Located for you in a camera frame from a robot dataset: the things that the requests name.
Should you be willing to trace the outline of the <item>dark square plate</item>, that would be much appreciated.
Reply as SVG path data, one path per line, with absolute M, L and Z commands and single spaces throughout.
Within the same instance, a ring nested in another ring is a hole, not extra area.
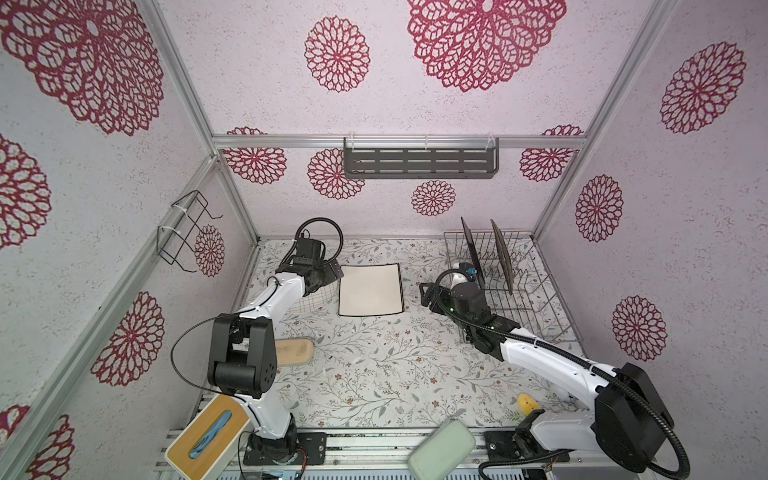
M 485 278 L 484 278 L 484 274 L 483 274 L 483 270 L 482 270 L 482 266 L 481 266 L 481 262 L 480 262 L 480 257 L 478 255 L 478 252 L 477 252 L 477 249 L 476 249 L 476 245 L 475 245 L 475 242 L 474 242 L 474 238 L 473 238 L 473 235 L 472 235 L 472 231 L 469 228 L 469 226 L 466 223 L 466 221 L 464 220 L 464 218 L 461 218 L 461 223 L 462 223 L 462 229 L 463 229 L 463 233 L 464 233 L 465 242 L 467 244 L 467 250 L 468 250 L 468 253 L 469 253 L 469 256 L 470 256 L 470 259 L 471 259 L 471 263 L 472 263 L 473 268 L 475 270 L 474 276 L 476 277 L 476 282 L 477 282 L 478 286 L 480 287 L 480 289 L 484 290 L 485 289 Z

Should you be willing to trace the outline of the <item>round plaid white plate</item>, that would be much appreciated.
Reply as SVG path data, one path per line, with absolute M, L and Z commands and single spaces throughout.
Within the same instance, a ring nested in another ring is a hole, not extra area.
M 290 309 L 290 314 L 308 314 L 319 309 L 328 309 L 338 297 L 339 283 L 334 282 L 330 285 L 319 288 L 314 293 L 300 298 Z

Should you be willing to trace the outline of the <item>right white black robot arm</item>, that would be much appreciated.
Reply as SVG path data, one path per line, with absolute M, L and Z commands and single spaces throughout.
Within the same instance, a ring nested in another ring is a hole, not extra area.
M 636 474 L 650 470 L 667 479 L 689 477 L 690 459 L 674 421 L 642 368 L 577 356 L 494 313 L 478 270 L 467 263 L 420 283 L 419 291 L 422 306 L 449 318 L 476 350 L 533 372 L 589 409 L 584 416 L 534 409 L 479 465 L 481 478 L 489 468 L 567 460 L 578 450 L 600 451 Z

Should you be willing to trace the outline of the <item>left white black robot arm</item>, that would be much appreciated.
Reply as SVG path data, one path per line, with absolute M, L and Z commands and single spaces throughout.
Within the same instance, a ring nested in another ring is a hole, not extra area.
M 187 479 L 214 479 L 230 460 L 241 466 L 325 461 L 327 436 L 301 434 L 273 391 L 278 370 L 274 325 L 299 300 L 340 280 L 336 256 L 309 236 L 313 219 L 297 229 L 288 253 L 257 298 L 211 318 L 207 391 L 212 401 L 166 450 L 166 461 Z

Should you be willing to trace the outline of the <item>dark round plate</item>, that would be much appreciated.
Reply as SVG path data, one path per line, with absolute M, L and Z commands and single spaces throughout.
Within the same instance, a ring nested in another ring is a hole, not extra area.
M 502 268 L 506 289 L 510 295 L 514 294 L 514 270 L 512 266 L 512 259 L 507 248 L 506 240 L 494 220 L 491 220 L 491 226 L 494 234 L 494 241 L 497 250 L 498 259 Z

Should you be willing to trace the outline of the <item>beige oval sponge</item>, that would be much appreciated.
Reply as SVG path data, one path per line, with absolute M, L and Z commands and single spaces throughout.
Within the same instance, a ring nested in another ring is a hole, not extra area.
M 307 364 L 315 351 L 314 342 L 308 338 L 279 339 L 275 348 L 280 368 Z

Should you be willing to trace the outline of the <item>yellow rubber duck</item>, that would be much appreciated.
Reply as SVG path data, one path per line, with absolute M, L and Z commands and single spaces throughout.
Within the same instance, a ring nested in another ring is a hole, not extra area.
M 528 394 L 521 393 L 517 397 L 517 406 L 523 416 L 528 416 L 536 410 L 541 410 L 541 404 Z

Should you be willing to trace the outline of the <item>green rounded pad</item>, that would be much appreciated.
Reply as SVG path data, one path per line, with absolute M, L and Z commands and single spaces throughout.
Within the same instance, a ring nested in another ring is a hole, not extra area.
M 459 420 L 438 428 L 408 458 L 412 476 L 418 480 L 445 479 L 475 449 L 476 440 Z

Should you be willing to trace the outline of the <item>wooden top tissue box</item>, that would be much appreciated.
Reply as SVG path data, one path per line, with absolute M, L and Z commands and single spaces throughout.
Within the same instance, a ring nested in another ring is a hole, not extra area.
M 184 479 L 217 479 L 235 459 L 239 438 L 252 430 L 238 401 L 216 395 L 170 444 L 164 457 Z

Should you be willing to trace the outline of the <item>grey wall shelf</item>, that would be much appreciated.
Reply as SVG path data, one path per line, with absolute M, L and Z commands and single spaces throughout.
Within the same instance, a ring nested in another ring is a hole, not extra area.
M 344 138 L 342 166 L 358 180 L 484 180 L 499 171 L 495 141 L 480 148 L 405 148 L 357 146 Z

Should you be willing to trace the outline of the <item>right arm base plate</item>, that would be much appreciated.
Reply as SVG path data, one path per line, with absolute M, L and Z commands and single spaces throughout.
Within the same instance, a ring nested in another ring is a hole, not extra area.
M 556 459 L 568 461 L 571 450 L 543 447 L 527 430 L 489 430 L 483 434 L 491 462 L 526 464 Z

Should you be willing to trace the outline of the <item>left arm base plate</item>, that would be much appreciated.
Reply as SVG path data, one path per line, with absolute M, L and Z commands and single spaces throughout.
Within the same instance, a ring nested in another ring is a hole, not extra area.
M 278 466 L 325 462 L 327 435 L 325 433 L 289 433 L 283 439 L 264 439 L 252 435 L 245 447 L 245 466 Z

